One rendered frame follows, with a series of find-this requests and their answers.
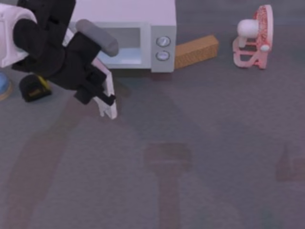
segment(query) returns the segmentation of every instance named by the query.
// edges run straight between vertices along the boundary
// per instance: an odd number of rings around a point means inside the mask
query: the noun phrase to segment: tape measure
[[[32,102],[52,94],[51,88],[41,76],[27,75],[19,83],[22,98]]]

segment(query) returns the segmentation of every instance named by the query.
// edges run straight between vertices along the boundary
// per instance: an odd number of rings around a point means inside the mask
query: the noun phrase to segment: microwave
[[[77,0],[70,29],[87,19],[117,39],[119,53],[98,59],[109,69],[174,71],[176,47],[175,0]]]

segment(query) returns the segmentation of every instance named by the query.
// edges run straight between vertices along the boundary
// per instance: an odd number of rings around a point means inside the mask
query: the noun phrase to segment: silver knob
[[[170,58],[170,54],[166,51],[158,52],[156,57],[159,61],[166,61]]]
[[[169,46],[171,43],[171,39],[169,37],[159,37],[157,39],[157,45],[160,47],[166,47]]]

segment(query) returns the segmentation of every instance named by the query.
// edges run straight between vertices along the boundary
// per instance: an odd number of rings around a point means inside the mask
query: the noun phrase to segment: brick
[[[216,57],[218,46],[219,42],[213,35],[177,45],[175,69]]]

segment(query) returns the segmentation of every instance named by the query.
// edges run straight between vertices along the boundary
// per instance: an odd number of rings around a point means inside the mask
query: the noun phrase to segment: pink fan
[[[234,63],[240,68],[257,65],[260,69],[267,66],[268,54],[273,42],[273,12],[271,5],[260,6],[254,19],[246,19],[237,26],[238,37],[233,42]],[[254,46],[255,51],[242,50],[246,46]],[[242,61],[241,56],[251,56]]]

